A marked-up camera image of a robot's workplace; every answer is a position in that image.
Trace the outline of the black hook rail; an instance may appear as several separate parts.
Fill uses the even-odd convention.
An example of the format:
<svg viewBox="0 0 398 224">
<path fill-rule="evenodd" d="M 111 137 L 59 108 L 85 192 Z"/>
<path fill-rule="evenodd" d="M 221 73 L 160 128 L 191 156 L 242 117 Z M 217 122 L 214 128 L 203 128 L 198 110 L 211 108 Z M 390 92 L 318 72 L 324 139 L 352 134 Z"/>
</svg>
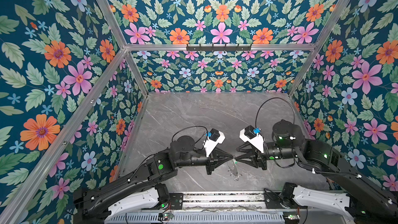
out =
<svg viewBox="0 0 398 224">
<path fill-rule="evenodd" d="M 230 44 L 211 44 L 211 45 L 187 45 L 186 51 L 204 51 L 204 52 L 213 52 L 213 51 L 226 51 L 226 52 L 236 52 L 236 51 L 250 51 L 252 49 L 251 45 L 230 45 Z"/>
</svg>

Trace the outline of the keyring with coloured keys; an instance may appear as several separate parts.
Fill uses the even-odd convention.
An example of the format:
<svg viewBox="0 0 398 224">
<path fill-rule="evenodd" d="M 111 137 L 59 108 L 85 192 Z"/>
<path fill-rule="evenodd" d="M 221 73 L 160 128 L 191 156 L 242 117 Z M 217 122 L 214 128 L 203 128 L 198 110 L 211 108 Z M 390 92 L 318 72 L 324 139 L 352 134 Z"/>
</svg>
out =
<svg viewBox="0 0 398 224">
<path fill-rule="evenodd" d="M 236 160 L 232 159 L 227 162 L 227 167 L 228 171 L 230 172 L 230 176 L 233 177 L 234 181 L 239 181 L 239 177 L 241 174 L 238 172 L 237 166 L 236 166 Z"/>
</svg>

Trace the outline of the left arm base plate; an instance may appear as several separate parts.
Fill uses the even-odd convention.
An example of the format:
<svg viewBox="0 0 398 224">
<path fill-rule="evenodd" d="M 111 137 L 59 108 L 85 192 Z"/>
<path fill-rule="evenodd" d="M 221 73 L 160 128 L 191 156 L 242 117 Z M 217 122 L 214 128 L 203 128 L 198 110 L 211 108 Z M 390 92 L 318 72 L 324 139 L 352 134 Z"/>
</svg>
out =
<svg viewBox="0 0 398 224">
<path fill-rule="evenodd" d="M 171 209 L 181 210 L 183 206 L 184 194 L 183 193 L 171 193 L 161 194 L 158 197 L 158 204 L 154 207 L 155 209 Z"/>
</svg>

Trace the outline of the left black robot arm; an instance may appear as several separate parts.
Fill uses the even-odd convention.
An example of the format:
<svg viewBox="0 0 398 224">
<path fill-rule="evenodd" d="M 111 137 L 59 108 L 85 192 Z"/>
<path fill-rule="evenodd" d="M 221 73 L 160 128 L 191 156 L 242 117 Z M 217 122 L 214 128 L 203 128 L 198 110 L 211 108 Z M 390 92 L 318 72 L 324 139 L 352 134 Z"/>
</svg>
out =
<svg viewBox="0 0 398 224">
<path fill-rule="evenodd" d="M 164 184 L 177 176 L 182 167 L 205 167 L 210 175 L 217 167 L 234 157 L 219 148 L 210 154 L 195 147 L 195 140 L 187 135 L 171 142 L 170 147 L 145 160 L 133 172 L 105 186 L 80 189 L 74 192 L 77 213 L 75 224 L 104 224 L 116 216 L 141 209 L 171 207 L 171 197 Z"/>
</svg>

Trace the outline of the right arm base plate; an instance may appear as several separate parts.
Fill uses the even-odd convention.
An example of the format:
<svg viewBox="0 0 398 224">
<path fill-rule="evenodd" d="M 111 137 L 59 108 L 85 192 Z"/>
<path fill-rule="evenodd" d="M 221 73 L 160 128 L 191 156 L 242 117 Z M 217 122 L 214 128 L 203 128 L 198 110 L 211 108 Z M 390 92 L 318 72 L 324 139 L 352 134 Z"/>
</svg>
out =
<svg viewBox="0 0 398 224">
<path fill-rule="evenodd" d="M 298 204 L 294 201 L 294 190 L 298 185 L 295 183 L 285 183 L 281 192 L 275 192 L 268 188 L 263 189 L 264 202 L 268 209 L 294 209 Z"/>
</svg>

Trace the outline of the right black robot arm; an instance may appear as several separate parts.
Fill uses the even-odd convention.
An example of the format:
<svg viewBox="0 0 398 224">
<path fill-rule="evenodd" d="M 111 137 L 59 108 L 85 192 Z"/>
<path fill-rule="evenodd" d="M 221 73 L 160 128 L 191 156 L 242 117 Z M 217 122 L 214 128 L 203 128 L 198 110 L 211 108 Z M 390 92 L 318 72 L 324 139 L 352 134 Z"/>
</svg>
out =
<svg viewBox="0 0 398 224">
<path fill-rule="evenodd" d="M 331 145 L 307 139 L 301 128 L 281 120 L 273 125 L 272 140 L 267 143 L 259 128 L 251 125 L 239 133 L 244 142 L 238 148 L 243 155 L 236 161 L 254 168 L 267 169 L 267 162 L 293 159 L 299 167 L 319 174 L 339 185 L 344 193 L 306 189 L 285 183 L 280 193 L 284 206 L 308 206 L 334 212 L 356 224 L 396 224 L 398 195 L 383 190 L 352 166 Z"/>
</svg>

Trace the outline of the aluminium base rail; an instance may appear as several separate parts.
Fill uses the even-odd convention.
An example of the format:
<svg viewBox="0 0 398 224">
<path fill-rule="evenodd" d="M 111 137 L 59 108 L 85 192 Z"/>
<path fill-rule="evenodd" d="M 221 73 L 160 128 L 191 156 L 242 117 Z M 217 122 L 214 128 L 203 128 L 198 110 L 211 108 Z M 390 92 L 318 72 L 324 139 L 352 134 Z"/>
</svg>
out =
<svg viewBox="0 0 398 224">
<path fill-rule="evenodd" d="M 263 190 L 255 191 L 183 191 L 182 209 L 189 208 L 238 208 L 247 207 L 253 209 L 268 209 L 264 202 Z M 133 212 L 143 209 L 155 209 L 158 197 L 166 194 L 161 190 L 150 189 L 144 192 L 132 194 L 108 208 L 112 214 L 121 214 L 123 211 Z"/>
</svg>

